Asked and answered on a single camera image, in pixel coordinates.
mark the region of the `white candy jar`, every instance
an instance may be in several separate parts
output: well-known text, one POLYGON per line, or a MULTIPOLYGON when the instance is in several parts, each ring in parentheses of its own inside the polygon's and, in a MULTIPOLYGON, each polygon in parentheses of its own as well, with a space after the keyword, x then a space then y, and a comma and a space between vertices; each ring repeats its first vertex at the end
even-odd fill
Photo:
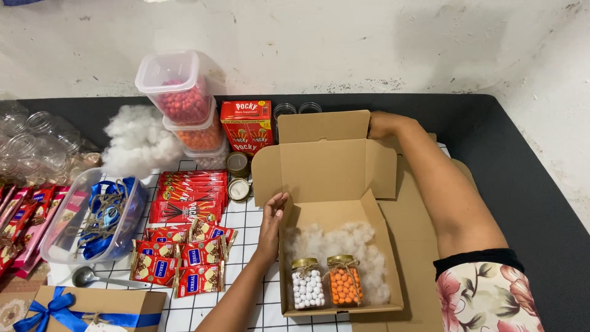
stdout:
POLYGON ((291 262, 295 309, 321 307, 326 304, 322 275, 315 258, 296 259, 291 262))

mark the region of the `floral shirt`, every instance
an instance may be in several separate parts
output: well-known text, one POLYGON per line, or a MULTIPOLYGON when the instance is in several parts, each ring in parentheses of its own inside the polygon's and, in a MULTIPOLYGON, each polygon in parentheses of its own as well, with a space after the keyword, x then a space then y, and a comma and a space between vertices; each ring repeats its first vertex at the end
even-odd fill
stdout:
POLYGON ((437 279, 444 331, 543 331, 529 280, 500 263, 464 263, 437 279))

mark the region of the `spoon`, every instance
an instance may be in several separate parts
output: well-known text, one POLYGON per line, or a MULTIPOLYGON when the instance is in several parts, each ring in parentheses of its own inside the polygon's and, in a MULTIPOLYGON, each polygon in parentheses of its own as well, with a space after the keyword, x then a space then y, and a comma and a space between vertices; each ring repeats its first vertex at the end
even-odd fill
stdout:
POLYGON ((72 283, 76 287, 86 287, 94 281, 108 282, 110 284, 129 286, 135 288, 150 288, 152 284, 147 282, 132 281, 132 280, 119 280, 111 278, 101 278, 94 274, 94 270, 90 266, 82 266, 74 272, 72 276, 72 283))

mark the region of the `orange candy jar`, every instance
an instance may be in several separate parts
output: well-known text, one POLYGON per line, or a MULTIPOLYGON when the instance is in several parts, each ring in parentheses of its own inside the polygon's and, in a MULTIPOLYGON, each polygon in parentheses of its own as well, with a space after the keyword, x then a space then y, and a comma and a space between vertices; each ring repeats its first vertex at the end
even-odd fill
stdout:
POLYGON ((363 291, 357 270, 359 261, 352 255, 328 257, 332 304, 337 307, 357 307, 363 301, 363 291))

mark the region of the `white stuffing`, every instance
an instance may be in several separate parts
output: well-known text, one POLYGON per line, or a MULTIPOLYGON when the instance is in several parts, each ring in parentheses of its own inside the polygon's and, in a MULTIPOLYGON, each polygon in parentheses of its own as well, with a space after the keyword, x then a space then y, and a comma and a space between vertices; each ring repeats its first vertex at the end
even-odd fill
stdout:
MULTIPOLYGON (((285 245, 287 262, 317 258, 320 270, 325 273, 328 271, 326 258, 353 255, 360 262, 360 283, 365 294, 363 304, 386 304, 389 302, 389 286, 384 282, 387 274, 385 258, 375 245, 370 244, 374 235, 375 230, 369 223, 346 223, 328 233, 324 233, 318 224, 303 230, 288 228, 285 245)), ((287 267, 288 275, 291 274, 290 267, 287 267)))
POLYGON ((154 106, 122 106, 104 132, 112 138, 102 155, 109 175, 145 178, 183 155, 182 143, 164 128, 162 113, 154 106))

